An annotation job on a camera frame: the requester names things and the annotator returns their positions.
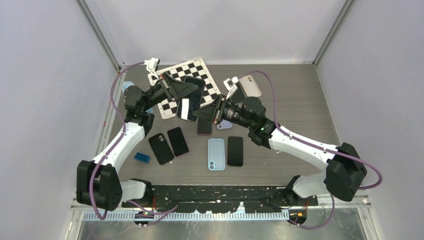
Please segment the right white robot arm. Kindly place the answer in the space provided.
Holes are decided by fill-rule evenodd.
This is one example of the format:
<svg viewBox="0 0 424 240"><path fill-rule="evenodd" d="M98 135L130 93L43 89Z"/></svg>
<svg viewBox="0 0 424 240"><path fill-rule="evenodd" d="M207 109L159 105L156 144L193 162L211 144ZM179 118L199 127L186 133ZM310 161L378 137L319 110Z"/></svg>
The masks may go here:
<svg viewBox="0 0 424 240"><path fill-rule="evenodd" d="M219 95L212 103L195 110L193 115L211 124L226 120L245 127L256 145L288 153L320 169L320 173L296 175L290 180L282 195L291 205L326 194L351 202L367 175L364 164L353 159L359 155L352 145L321 143L280 126L266 117L266 108L257 97L247 97L237 106Z"/></svg>

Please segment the light blue cased phone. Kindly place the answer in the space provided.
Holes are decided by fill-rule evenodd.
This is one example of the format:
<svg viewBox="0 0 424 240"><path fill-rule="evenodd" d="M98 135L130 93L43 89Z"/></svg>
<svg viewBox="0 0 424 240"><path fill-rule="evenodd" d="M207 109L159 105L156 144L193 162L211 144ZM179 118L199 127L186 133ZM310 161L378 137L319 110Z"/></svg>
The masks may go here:
<svg viewBox="0 0 424 240"><path fill-rule="evenodd" d="M223 171L226 168L225 141L210 138L207 142L207 166L210 171Z"/></svg>

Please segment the lilac cased phone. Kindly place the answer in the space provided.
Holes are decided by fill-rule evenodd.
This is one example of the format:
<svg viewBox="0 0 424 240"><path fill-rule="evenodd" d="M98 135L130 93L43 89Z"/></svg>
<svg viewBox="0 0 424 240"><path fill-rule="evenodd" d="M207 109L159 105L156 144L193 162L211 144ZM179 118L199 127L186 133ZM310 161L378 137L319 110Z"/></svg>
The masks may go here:
<svg viewBox="0 0 424 240"><path fill-rule="evenodd" d="M233 124L227 120L222 120L220 123L216 125L218 130L226 130L233 127Z"/></svg>

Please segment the black phone from blue case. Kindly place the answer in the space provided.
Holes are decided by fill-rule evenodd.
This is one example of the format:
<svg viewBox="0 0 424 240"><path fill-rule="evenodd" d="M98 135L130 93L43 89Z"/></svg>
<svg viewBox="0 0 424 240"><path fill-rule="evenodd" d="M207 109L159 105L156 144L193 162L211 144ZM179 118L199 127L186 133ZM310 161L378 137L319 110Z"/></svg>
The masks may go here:
<svg viewBox="0 0 424 240"><path fill-rule="evenodd" d="M227 139L227 165L242 167L244 163L244 141L239 136L229 136Z"/></svg>

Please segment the beige phone case with ring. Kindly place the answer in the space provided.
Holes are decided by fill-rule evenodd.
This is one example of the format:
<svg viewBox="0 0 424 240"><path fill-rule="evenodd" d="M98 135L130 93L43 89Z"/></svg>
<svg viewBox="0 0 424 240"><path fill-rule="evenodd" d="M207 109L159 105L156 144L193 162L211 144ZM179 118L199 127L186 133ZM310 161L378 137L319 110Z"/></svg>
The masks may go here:
<svg viewBox="0 0 424 240"><path fill-rule="evenodd" d="M246 97L259 98L262 95L260 88L251 75L245 75L239 79L242 91Z"/></svg>

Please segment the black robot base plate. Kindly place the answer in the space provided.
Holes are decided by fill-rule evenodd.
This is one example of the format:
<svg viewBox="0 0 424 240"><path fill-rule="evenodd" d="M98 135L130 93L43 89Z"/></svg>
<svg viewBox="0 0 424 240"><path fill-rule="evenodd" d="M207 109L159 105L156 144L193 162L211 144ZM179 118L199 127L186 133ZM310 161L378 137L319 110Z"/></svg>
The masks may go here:
<svg viewBox="0 0 424 240"><path fill-rule="evenodd" d="M315 207L316 196L290 200L282 186L247 185L152 185L135 203L159 212L177 207L176 213L234 213L244 207L246 213L276 213L295 207Z"/></svg>

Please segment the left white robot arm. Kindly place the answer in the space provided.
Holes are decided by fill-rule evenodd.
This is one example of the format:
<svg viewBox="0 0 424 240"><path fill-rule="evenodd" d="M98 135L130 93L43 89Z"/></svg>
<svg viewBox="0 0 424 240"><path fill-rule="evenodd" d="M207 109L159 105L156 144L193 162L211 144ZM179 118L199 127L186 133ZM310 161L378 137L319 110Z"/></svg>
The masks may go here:
<svg viewBox="0 0 424 240"><path fill-rule="evenodd" d="M76 200L91 206L100 219L101 211L114 211L122 202L135 200L141 207L153 202L151 184L146 180L120 181L119 171L132 150L150 132L155 116L147 110L164 100L180 100L199 89L196 84L174 79L162 73L148 90L131 82L124 83L126 110L122 127L108 146L92 160L77 166Z"/></svg>

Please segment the purple edged phone from case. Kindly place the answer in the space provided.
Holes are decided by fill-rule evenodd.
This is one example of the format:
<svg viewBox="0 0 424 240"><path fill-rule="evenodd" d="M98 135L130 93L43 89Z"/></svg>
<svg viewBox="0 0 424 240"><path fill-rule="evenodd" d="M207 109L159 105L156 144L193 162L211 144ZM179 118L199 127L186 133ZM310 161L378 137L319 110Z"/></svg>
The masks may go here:
<svg viewBox="0 0 424 240"><path fill-rule="evenodd" d="M167 135L176 157L181 157L190 152L186 139L180 127L175 127L167 131Z"/></svg>

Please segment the dark phone from lilac case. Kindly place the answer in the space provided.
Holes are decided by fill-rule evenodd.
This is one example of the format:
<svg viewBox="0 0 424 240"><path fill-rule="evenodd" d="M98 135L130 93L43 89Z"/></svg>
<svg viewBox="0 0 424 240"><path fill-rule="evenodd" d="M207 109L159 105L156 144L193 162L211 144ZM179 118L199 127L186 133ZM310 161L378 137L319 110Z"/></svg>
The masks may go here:
<svg viewBox="0 0 424 240"><path fill-rule="evenodd" d="M197 120L197 134L201 136L210 136L212 134L212 124L199 118Z"/></svg>

